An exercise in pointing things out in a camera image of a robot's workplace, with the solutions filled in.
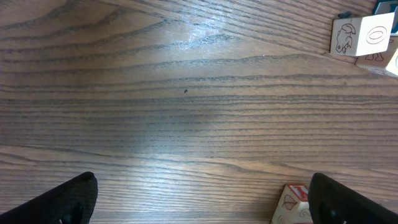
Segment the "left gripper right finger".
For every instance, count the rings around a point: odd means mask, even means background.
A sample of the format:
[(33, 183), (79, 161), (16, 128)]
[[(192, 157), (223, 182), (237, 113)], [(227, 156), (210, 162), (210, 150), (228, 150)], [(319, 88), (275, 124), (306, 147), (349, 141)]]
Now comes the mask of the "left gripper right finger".
[(308, 190), (314, 224), (397, 224), (397, 214), (322, 173)]

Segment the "red I wooden block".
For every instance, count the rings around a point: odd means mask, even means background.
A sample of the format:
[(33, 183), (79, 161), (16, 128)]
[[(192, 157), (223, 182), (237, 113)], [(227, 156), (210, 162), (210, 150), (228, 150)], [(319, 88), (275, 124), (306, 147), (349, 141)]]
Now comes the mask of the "red I wooden block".
[(270, 224), (312, 224), (305, 184), (285, 184)]

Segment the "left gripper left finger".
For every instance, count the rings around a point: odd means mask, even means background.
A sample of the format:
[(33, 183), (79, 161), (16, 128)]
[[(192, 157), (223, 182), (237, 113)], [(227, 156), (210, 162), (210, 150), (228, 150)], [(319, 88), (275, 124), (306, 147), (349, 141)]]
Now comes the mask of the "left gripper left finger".
[(2, 224), (89, 224), (98, 197), (94, 173), (84, 172), (1, 214)]

